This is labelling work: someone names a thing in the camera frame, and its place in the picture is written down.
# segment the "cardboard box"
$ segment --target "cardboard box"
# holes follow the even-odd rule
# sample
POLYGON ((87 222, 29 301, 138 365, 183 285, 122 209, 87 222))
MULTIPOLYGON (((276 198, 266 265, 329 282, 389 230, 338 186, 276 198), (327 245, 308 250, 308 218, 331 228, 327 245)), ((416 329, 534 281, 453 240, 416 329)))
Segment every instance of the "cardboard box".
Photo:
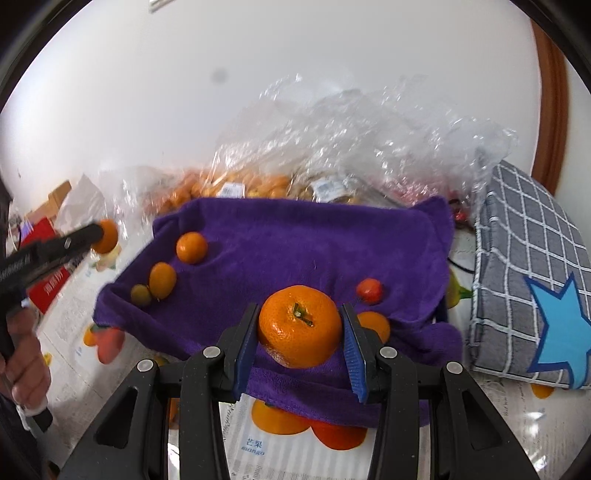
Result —
POLYGON ((48 196, 47 201, 43 203, 36 210, 30 211, 25 215, 25 219, 35 225, 42 218, 49 218, 53 221, 56 219, 57 212, 60 211, 61 204, 64 202, 66 195, 70 192, 72 186, 66 180, 58 188, 54 189, 48 196))

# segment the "mandarin orange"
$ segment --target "mandarin orange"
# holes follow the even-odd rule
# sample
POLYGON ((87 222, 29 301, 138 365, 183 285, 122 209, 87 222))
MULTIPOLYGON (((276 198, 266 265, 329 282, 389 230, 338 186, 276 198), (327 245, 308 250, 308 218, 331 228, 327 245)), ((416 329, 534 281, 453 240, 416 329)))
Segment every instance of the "mandarin orange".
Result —
POLYGON ((158 262, 152 267, 148 288, 155 298, 164 300, 170 295, 176 284, 177 273, 173 267, 164 262, 158 262))
POLYGON ((197 232, 182 235, 177 241, 177 257, 188 264, 199 263, 207 255, 207 240, 197 232))
POLYGON ((103 229, 103 238, 92 244, 92 249, 99 255, 105 255, 117 246, 119 232, 117 224, 109 218, 101 220, 99 225, 103 229))
POLYGON ((323 364, 339 346, 342 335, 335 303, 328 295, 304 285, 275 292, 259 315, 261 345, 287 368, 323 364))
POLYGON ((382 343, 386 343, 390 338, 390 322, 378 312, 363 312, 357 315, 362 327, 374 330, 382 343))
POLYGON ((304 417, 270 407, 262 400, 255 400, 253 403, 251 417, 252 422, 263 432, 275 435, 295 435, 310 427, 310 422, 304 417))

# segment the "product label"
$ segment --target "product label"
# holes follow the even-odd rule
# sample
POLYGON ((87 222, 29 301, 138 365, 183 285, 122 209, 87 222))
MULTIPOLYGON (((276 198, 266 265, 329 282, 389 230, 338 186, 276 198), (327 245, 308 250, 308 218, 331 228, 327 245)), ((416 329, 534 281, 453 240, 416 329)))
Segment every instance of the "product label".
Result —
POLYGON ((323 178, 310 183, 314 196, 320 203, 329 203, 347 195, 343 182, 337 178, 323 178))
POLYGON ((216 195, 219 198, 226 199, 243 199, 244 198, 244 184, 226 182, 219 193, 216 195))

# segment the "small orange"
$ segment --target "small orange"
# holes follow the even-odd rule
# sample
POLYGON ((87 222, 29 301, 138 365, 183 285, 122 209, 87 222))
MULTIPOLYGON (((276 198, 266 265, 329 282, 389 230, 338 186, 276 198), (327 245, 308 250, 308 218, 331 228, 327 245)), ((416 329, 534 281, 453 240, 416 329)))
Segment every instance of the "small orange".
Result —
POLYGON ((202 190, 201 196, 203 196, 203 197, 215 197, 215 196, 217 196, 217 194, 219 193, 219 191, 221 189, 222 189, 222 185, 221 184, 217 184, 216 186, 209 185, 209 186, 205 187, 202 190))
POLYGON ((314 435, 333 450, 351 450, 358 447, 368 432, 368 429, 363 427, 342 427, 318 420, 311 420, 310 423, 314 435))
POLYGON ((268 182, 272 186, 272 188, 274 188, 274 189, 276 189, 276 188, 286 189, 290 185, 291 179, 287 175, 276 175, 276 176, 270 177, 268 179, 268 182))
POLYGON ((207 240, 197 232, 182 235, 177 241, 177 257, 188 264, 199 263, 207 255, 207 240))
POLYGON ((328 295, 304 285, 275 292, 259 315, 261 345, 287 368, 323 364, 339 346, 342 335, 335 303, 328 295))
POLYGON ((99 255, 104 255, 117 246, 119 232, 117 230, 117 224, 109 218, 101 220, 99 225, 103 229, 103 238, 97 243, 92 244, 92 249, 99 255))
POLYGON ((262 400, 253 403, 251 417, 252 422, 263 432, 274 435, 295 435, 310 428, 310 422, 304 417, 270 407, 262 400))
POLYGON ((191 200, 191 189, 186 187, 179 187, 170 196, 170 202, 176 209, 181 208, 189 200, 191 200))
POLYGON ((201 182, 196 181, 191 187, 191 197, 197 199, 201 196, 201 182))
POLYGON ((363 312, 357 315, 362 327, 374 330, 382 343, 386 343, 390 338, 390 322, 378 312, 363 312))
POLYGON ((158 215, 166 215, 170 212, 172 212, 174 210, 173 207, 173 203, 170 201, 170 199, 165 199, 162 202, 162 205, 160 205, 160 207, 158 208, 158 215))
POLYGON ((150 293, 159 300, 170 295, 177 283, 177 273, 174 268, 164 262, 158 262, 150 271, 148 288, 150 293))
POLYGON ((285 197, 287 197, 285 187, 275 187, 269 192, 270 199, 284 199, 285 197))

